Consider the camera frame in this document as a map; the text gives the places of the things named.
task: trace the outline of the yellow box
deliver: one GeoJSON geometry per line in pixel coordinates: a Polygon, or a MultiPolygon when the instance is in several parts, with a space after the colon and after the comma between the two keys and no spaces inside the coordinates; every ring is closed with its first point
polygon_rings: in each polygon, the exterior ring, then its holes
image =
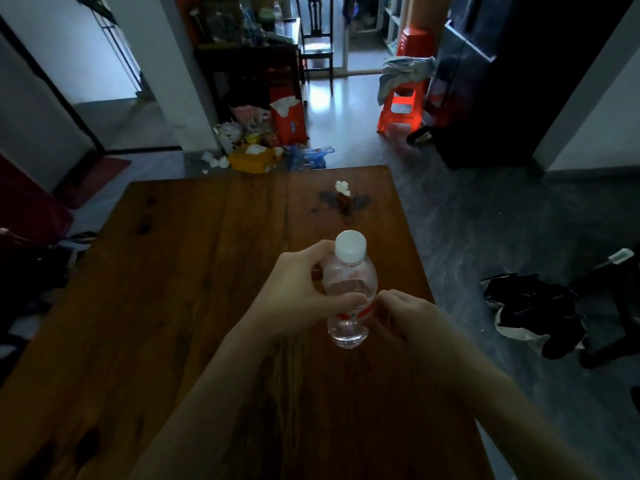
{"type": "Polygon", "coordinates": [[[266,173],[267,167],[276,165],[276,151],[273,148],[267,148],[266,151],[257,155],[247,155],[245,151],[249,146],[249,144],[242,144],[228,156],[231,168],[247,173],[266,173]]]}

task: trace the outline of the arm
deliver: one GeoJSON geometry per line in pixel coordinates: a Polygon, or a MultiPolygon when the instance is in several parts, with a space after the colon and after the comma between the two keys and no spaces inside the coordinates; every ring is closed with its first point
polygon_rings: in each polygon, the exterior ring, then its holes
{"type": "Polygon", "coordinates": [[[453,327],[435,305],[381,291],[367,325],[413,356],[465,402],[520,480],[599,479],[513,380],[453,327]]]}
{"type": "Polygon", "coordinates": [[[224,338],[138,460],[131,480],[200,479],[218,471],[240,409],[273,341],[367,301],[360,293],[325,296],[315,290],[311,270],[332,254],[333,247],[333,241],[321,241],[278,258],[249,311],[224,338]]]}

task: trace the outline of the person's left hand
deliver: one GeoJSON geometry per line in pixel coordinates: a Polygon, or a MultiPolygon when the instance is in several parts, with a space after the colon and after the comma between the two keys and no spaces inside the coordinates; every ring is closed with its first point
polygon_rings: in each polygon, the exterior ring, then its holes
{"type": "Polygon", "coordinates": [[[320,241],[297,253],[281,254],[241,322],[272,339],[364,305],[367,297],[362,293],[327,296],[314,288],[311,270],[331,256],[334,247],[333,241],[320,241]]]}

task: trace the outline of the forearm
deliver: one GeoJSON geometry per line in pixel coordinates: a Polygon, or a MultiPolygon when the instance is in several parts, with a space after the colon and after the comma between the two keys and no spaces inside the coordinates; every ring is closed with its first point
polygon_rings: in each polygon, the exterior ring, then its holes
{"type": "Polygon", "coordinates": [[[469,375],[461,396],[519,480],[600,479],[510,377],[492,366],[469,375]]]}
{"type": "Polygon", "coordinates": [[[268,341],[240,321],[129,478],[199,479],[212,475],[220,467],[267,350],[268,341]]]}

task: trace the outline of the white bottle cap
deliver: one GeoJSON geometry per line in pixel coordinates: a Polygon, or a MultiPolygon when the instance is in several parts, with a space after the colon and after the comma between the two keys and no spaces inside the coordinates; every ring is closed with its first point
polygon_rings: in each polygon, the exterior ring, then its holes
{"type": "Polygon", "coordinates": [[[335,255],[343,263],[353,264],[364,259],[367,240],[356,230],[346,230],[335,238],[335,255]]]}

